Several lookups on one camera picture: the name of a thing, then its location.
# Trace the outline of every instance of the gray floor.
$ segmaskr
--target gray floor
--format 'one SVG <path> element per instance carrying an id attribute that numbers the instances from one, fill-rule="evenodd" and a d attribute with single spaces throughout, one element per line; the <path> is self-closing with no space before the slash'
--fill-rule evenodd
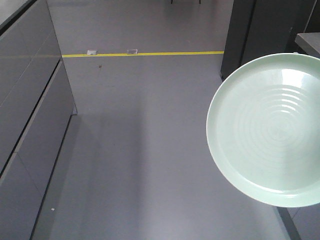
<path id="1" fill-rule="evenodd" d="M 223 50 L 232 1 L 196 2 L 49 5 L 64 54 Z M 71 119 L 33 240 L 289 239 L 276 209 L 237 191 L 210 156 L 206 114 L 221 84 L 221 61 L 65 58 L 79 115 Z"/>

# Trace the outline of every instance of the kitchen counter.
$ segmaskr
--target kitchen counter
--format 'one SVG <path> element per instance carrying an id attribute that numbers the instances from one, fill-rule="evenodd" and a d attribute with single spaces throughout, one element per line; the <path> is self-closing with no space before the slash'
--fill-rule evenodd
<path id="1" fill-rule="evenodd" d="M 308 55 L 320 58 L 320 32 L 299 33 L 295 42 Z"/>

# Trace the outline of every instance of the mint green plate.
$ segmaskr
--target mint green plate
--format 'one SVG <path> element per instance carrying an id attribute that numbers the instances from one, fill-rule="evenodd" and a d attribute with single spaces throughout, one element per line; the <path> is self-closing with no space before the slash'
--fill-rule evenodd
<path id="1" fill-rule="evenodd" d="M 266 204 L 320 202 L 320 60 L 279 53 L 233 72 L 206 122 L 211 155 L 238 190 Z"/>

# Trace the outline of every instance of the cabinet door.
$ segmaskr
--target cabinet door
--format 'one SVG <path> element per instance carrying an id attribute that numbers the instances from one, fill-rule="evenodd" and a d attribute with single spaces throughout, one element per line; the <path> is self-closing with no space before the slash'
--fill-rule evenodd
<path id="1" fill-rule="evenodd" d="M 0 106 L 0 167 L 14 148 L 60 56 L 57 38 L 52 31 Z"/>
<path id="2" fill-rule="evenodd" d="M 28 240 L 41 200 L 20 157 L 14 153 L 0 179 L 0 239 Z"/>
<path id="3" fill-rule="evenodd" d="M 54 29 L 46 0 L 35 2 L 18 20 L 28 53 L 34 56 Z"/>
<path id="4" fill-rule="evenodd" d="M 60 62 L 34 119 L 21 138 L 17 152 L 43 195 L 60 148 L 74 99 L 63 62 Z"/>
<path id="5" fill-rule="evenodd" d="M 30 61 L 22 34 L 14 24 L 0 36 L 0 104 Z"/>

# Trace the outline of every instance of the yellow floor line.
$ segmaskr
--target yellow floor line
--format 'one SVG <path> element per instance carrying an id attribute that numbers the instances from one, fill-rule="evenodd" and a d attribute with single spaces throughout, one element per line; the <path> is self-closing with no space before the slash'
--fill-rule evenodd
<path id="1" fill-rule="evenodd" d="M 170 55 L 215 55 L 223 54 L 224 51 L 180 51 L 180 52 L 143 52 L 138 54 L 127 53 L 99 53 L 97 55 L 87 54 L 64 54 L 63 58 L 87 58 L 87 57 L 132 57 L 132 56 L 170 56 Z"/>

